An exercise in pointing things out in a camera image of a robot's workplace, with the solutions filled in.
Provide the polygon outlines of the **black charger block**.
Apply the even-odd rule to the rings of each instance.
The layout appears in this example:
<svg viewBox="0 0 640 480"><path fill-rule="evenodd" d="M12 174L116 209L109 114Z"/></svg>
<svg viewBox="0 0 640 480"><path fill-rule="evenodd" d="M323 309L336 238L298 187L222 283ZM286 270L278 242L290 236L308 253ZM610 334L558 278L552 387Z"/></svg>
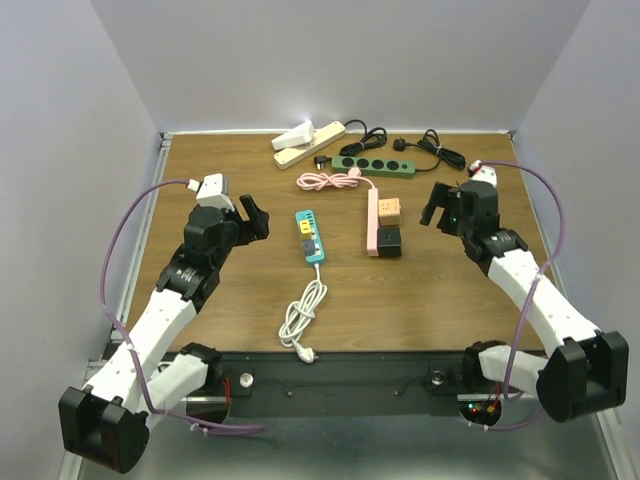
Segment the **black charger block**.
<svg viewBox="0 0 640 480"><path fill-rule="evenodd" d="M399 226L382 226L377 230L377 253L380 258L399 258L402 256Z"/></svg>

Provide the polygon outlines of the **pink power strip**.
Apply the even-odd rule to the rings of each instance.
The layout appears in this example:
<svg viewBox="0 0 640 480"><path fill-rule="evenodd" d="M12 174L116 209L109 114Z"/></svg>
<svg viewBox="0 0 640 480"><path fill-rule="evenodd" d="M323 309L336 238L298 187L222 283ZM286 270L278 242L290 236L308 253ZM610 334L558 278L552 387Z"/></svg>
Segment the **pink power strip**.
<svg viewBox="0 0 640 480"><path fill-rule="evenodd" d="M367 196L367 228L366 228L366 251L370 257L378 256L377 232L378 222L378 201L379 190L371 187Z"/></svg>

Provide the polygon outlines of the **small grey plug adapter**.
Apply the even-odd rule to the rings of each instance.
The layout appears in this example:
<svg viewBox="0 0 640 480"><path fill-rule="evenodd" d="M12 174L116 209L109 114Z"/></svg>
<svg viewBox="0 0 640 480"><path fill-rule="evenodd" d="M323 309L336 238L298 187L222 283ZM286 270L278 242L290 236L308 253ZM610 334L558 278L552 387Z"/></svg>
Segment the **small grey plug adapter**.
<svg viewBox="0 0 640 480"><path fill-rule="evenodd" d="M305 239L302 242L303 252L305 256L314 256L316 253L316 244L311 239Z"/></svg>

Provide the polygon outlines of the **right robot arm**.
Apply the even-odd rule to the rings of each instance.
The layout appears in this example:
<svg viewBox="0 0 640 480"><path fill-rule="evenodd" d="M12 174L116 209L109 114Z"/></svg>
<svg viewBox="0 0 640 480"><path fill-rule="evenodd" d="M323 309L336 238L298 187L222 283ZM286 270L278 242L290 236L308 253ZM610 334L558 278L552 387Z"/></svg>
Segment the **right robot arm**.
<svg viewBox="0 0 640 480"><path fill-rule="evenodd" d="M622 405L627 341L618 332L602 331L571 305L524 240L501 226L498 206L497 189L489 182L437 182L420 222L428 225L436 209L443 211L438 229L460 238L466 256L531 325L545 354L527 354L501 341L476 342L464 352L461 381L472 390L500 382L532 395L559 423Z"/></svg>

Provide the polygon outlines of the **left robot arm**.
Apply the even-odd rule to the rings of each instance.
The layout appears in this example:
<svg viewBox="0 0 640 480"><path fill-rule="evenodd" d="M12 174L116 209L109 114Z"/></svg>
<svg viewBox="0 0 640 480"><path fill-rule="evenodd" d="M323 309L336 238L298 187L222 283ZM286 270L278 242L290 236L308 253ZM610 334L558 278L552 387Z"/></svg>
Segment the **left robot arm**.
<svg viewBox="0 0 640 480"><path fill-rule="evenodd" d="M269 235L268 213L249 195L240 201L246 218L233 204L199 199L185 225L183 243L161 272L134 328L124 332L121 345L83 387L63 393L58 411L67 451L127 473L144 453L152 429L167 416L204 434L260 432L258 426L212 423L177 410L188 394L210 394L221 386L221 355L215 349L189 344L163 371L157 369L176 336L219 285L232 249Z"/></svg>

